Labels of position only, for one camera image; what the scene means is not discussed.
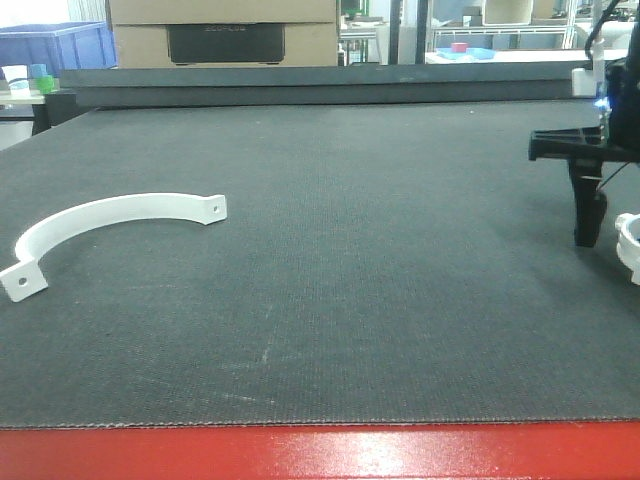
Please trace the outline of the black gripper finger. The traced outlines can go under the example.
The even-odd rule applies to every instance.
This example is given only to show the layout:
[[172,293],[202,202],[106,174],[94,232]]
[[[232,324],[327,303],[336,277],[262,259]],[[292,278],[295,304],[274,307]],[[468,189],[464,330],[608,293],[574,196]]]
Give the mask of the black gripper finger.
[[575,203],[574,242],[579,247],[593,248],[608,207],[607,197],[600,190],[602,162],[569,160],[568,173]]

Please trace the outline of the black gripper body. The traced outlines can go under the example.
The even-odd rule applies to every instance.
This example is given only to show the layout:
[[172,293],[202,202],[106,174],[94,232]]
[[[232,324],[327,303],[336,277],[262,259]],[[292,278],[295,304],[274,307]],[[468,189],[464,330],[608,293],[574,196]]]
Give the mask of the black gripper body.
[[605,113],[599,124],[531,133],[528,159],[639,161],[639,60],[626,58],[605,70]]

